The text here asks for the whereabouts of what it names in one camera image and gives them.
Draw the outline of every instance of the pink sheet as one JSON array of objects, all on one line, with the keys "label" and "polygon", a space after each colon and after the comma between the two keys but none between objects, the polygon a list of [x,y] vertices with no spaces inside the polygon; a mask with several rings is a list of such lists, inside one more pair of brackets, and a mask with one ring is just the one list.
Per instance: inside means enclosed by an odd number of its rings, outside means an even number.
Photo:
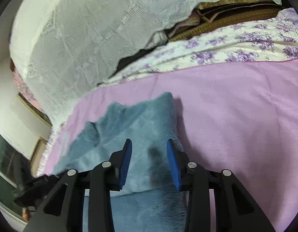
[{"label": "pink sheet", "polygon": [[232,170],[276,231],[284,231],[298,212],[298,59],[199,66],[100,88],[74,109],[45,172],[57,163],[66,132],[71,143],[112,102],[132,105],[165,91],[175,98],[190,159]]}]

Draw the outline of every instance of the floral bedding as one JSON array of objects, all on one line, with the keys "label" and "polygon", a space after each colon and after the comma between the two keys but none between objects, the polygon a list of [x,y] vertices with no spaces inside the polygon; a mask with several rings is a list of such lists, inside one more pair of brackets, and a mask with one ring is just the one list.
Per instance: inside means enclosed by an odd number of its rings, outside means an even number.
[{"label": "floral bedding", "polygon": [[158,47],[100,86],[199,65],[293,58],[298,58],[298,15],[289,8],[272,19],[238,23]]}]

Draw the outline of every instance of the bed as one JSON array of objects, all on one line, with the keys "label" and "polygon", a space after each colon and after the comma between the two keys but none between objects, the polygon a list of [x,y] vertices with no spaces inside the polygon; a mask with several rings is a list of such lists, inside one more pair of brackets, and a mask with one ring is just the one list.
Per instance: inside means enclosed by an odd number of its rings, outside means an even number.
[{"label": "bed", "polygon": [[171,41],[99,80],[54,130],[39,174],[50,174],[85,122],[97,121],[110,103],[132,105],[165,91],[176,101],[185,152],[209,170],[230,168],[276,231],[285,231],[298,212],[295,10]]}]

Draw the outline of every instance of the metal screw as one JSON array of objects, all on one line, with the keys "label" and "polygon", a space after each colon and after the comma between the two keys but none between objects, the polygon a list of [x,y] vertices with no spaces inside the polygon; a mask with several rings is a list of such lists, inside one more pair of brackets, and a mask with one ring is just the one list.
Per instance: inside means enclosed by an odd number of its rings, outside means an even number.
[{"label": "metal screw", "polygon": [[75,175],[76,174],[76,170],[75,169],[71,169],[71,170],[69,170],[68,172],[67,172],[67,175],[68,176],[73,176],[73,175]]},{"label": "metal screw", "polygon": [[223,174],[224,174],[225,176],[231,176],[231,171],[228,170],[228,169],[225,169],[225,170],[223,170]]},{"label": "metal screw", "polygon": [[191,161],[191,162],[188,163],[188,167],[189,168],[195,168],[195,167],[197,167],[197,164],[195,162]]},{"label": "metal screw", "polygon": [[111,162],[110,161],[104,161],[103,163],[102,163],[102,167],[110,167],[111,166]]}]

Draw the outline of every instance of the blue fleece towel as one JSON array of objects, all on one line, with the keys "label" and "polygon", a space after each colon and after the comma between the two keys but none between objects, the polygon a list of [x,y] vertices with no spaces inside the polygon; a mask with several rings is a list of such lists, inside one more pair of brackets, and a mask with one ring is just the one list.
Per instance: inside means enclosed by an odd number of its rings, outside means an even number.
[{"label": "blue fleece towel", "polygon": [[[91,170],[121,150],[129,138],[133,149],[126,183],[120,192],[111,192],[116,231],[183,231],[186,211],[181,194],[173,186],[166,153],[170,138],[182,150],[176,133],[171,93],[134,106],[114,103],[96,123],[86,123],[53,173]],[[84,231],[86,214],[84,205]]]}]

